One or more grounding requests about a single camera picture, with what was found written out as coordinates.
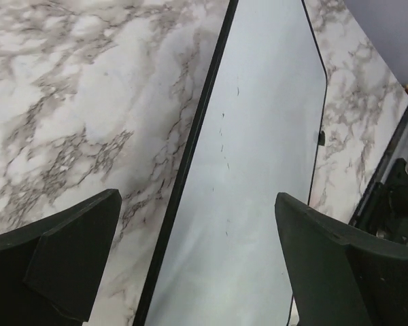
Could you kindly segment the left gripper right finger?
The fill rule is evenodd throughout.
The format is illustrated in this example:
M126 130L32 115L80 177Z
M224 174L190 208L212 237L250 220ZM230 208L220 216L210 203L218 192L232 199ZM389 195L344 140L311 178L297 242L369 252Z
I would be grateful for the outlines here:
M275 218L301 325L408 325L408 247L280 192Z

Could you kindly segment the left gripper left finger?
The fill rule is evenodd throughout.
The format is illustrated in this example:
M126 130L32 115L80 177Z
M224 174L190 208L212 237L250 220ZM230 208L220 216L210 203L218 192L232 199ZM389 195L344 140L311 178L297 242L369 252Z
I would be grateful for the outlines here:
M0 325L88 321L121 204L119 191L107 189L0 234Z

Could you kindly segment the black framed whiteboard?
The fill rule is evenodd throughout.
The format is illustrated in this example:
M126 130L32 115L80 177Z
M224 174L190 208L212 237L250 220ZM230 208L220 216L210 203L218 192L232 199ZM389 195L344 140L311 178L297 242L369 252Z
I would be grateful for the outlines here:
M274 205L307 202L326 74L304 1L231 1L135 325L285 325Z

